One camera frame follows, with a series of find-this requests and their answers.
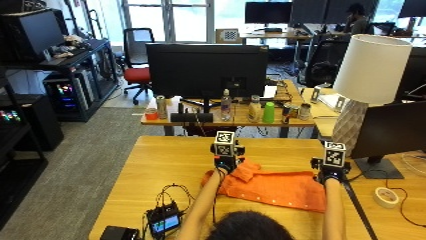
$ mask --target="white tape roll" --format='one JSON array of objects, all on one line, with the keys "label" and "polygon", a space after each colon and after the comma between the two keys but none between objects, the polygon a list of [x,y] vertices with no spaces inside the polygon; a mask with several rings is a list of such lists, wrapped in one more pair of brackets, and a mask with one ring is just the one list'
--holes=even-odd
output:
[{"label": "white tape roll", "polygon": [[378,187],[374,191],[374,200],[385,208],[394,208],[400,202],[400,197],[389,188]]}]

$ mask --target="lamp base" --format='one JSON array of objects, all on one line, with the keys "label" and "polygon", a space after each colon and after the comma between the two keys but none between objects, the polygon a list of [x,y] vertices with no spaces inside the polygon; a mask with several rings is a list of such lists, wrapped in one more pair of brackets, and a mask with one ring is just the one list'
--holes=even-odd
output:
[{"label": "lamp base", "polygon": [[332,139],[333,142],[345,144],[347,156],[351,156],[352,150],[356,147],[360,129],[368,108],[368,103],[351,100],[337,119]]},{"label": "lamp base", "polygon": [[389,159],[370,163],[367,158],[355,159],[364,177],[368,179],[404,179],[404,176]]}]

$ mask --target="water bottle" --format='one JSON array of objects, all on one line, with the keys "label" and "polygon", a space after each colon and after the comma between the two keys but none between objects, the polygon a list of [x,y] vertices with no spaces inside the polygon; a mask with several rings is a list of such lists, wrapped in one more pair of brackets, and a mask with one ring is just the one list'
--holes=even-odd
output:
[{"label": "water bottle", "polygon": [[229,96],[229,90],[225,89],[224,96],[221,98],[221,118],[223,118],[223,121],[229,121],[229,119],[231,119],[231,103],[232,103],[232,99]]}]

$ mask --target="person in background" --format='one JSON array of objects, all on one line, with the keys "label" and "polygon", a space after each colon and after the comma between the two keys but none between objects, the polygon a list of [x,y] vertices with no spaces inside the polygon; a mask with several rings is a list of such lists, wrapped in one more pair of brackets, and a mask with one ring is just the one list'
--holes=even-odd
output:
[{"label": "person in background", "polygon": [[344,32],[355,34],[365,33],[369,25],[369,19],[365,16],[365,8],[361,3],[355,3],[349,6],[348,11],[349,16],[347,20],[347,25]]},{"label": "person in background", "polygon": [[[179,233],[179,240],[199,240],[201,229],[209,211],[213,206],[217,189],[221,180],[228,174],[223,168],[216,168],[208,180],[196,202],[192,205],[189,214],[184,220]],[[341,196],[343,173],[323,172],[320,182],[327,192],[327,211],[324,216],[323,239],[347,239],[345,210]],[[293,240],[293,236],[280,223],[267,215],[256,211],[232,212],[215,224],[215,229],[207,238],[208,240]]]}]

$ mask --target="person's hand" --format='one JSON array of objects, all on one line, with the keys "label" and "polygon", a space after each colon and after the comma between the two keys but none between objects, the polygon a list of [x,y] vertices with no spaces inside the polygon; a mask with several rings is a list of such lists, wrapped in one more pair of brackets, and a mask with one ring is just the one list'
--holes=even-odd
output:
[{"label": "person's hand", "polygon": [[344,180],[344,168],[323,166],[321,171],[317,176],[317,181],[324,185],[329,178],[335,178],[337,181]]}]

